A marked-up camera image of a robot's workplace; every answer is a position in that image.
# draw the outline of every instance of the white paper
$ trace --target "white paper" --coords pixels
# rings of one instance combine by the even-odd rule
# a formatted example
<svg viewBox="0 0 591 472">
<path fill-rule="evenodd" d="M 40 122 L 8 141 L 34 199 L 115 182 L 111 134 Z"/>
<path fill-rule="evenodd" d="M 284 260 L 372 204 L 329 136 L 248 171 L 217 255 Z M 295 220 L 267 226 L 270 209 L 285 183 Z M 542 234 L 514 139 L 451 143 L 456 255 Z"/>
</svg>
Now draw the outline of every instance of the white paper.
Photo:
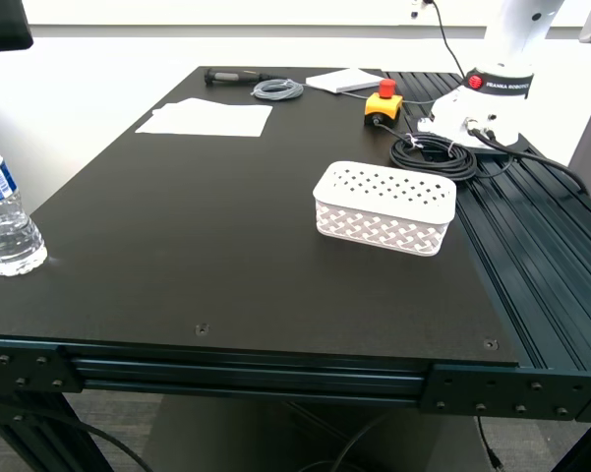
<svg viewBox="0 0 591 472">
<path fill-rule="evenodd" d="M 267 105 L 225 105 L 188 98 L 153 110 L 153 116 L 136 133 L 257 138 L 271 109 Z"/>
<path fill-rule="evenodd" d="M 323 89 L 332 93 L 342 91 L 367 89 L 377 86 L 383 77 L 368 74 L 360 69 L 344 69 L 342 71 L 331 72 L 321 76 L 309 77 L 306 79 L 308 86 L 315 89 Z"/>
</svg>

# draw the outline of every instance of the black screwdriver handle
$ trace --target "black screwdriver handle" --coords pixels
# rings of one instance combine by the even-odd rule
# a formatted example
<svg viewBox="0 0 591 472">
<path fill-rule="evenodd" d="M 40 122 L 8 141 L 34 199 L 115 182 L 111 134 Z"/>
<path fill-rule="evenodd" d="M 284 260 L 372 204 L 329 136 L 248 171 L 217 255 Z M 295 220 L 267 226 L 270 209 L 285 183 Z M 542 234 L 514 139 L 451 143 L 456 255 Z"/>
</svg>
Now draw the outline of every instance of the black screwdriver handle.
<svg viewBox="0 0 591 472">
<path fill-rule="evenodd" d="M 248 71 L 231 71 L 227 69 L 206 69 L 206 84 L 213 82 L 235 82 L 238 84 L 257 84 L 261 74 Z"/>
</svg>

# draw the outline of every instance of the screwdriver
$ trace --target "screwdriver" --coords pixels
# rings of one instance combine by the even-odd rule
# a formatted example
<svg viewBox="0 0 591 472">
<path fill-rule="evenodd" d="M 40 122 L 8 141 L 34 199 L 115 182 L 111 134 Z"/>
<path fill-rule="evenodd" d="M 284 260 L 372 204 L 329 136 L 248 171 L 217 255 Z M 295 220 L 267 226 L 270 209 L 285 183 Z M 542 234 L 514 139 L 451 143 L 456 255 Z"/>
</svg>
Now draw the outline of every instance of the screwdriver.
<svg viewBox="0 0 591 472">
<path fill-rule="evenodd" d="M 271 79 L 286 78 L 252 71 L 232 71 L 209 67 L 206 69 L 205 79 L 206 84 L 211 85 L 214 82 L 229 82 L 232 84 L 257 84 L 259 82 L 269 81 Z"/>
</svg>

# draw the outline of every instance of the white wall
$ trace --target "white wall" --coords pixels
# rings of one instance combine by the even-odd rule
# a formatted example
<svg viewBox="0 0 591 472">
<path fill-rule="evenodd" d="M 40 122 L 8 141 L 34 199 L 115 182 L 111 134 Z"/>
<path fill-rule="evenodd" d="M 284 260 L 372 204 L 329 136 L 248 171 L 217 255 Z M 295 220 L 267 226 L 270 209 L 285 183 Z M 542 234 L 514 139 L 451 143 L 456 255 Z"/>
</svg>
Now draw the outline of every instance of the white wall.
<svg viewBox="0 0 591 472">
<path fill-rule="evenodd" d="M 361 25 L 436 26 L 422 0 L 24 0 L 32 25 Z M 438 0 L 449 27 L 484 27 L 501 0 Z M 591 0 L 565 0 L 556 27 L 581 27 Z M 412 12 L 418 12 L 416 19 Z"/>
<path fill-rule="evenodd" d="M 482 41 L 452 40 L 466 69 Z M 569 162 L 591 114 L 591 45 L 545 41 L 521 129 Z M 0 148 L 33 210 L 198 65 L 450 71 L 440 39 L 39 38 L 0 54 Z"/>
</svg>

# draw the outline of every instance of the black table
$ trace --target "black table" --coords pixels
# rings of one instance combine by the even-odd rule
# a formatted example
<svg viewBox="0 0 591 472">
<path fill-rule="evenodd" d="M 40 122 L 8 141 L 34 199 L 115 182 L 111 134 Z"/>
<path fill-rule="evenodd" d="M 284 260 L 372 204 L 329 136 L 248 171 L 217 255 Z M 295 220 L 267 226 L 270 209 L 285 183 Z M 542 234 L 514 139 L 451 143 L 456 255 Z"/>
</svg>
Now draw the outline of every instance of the black table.
<svg viewBox="0 0 591 472">
<path fill-rule="evenodd" d="M 458 84 L 389 75 L 408 99 Z M 197 71 L 153 108 L 190 96 L 258 103 Z M 105 388 L 591 422 L 591 202 L 516 163 L 459 187 L 433 258 L 326 238 L 325 169 L 388 165 L 363 108 L 306 90 L 260 138 L 136 134 L 145 114 L 33 215 L 49 261 L 0 277 L 0 395 L 69 415 L 61 392 Z M 400 129 L 427 112 L 407 105 Z M 86 435 L 52 423 L 36 441 L 16 410 L 0 434 L 33 470 L 110 470 Z"/>
</svg>

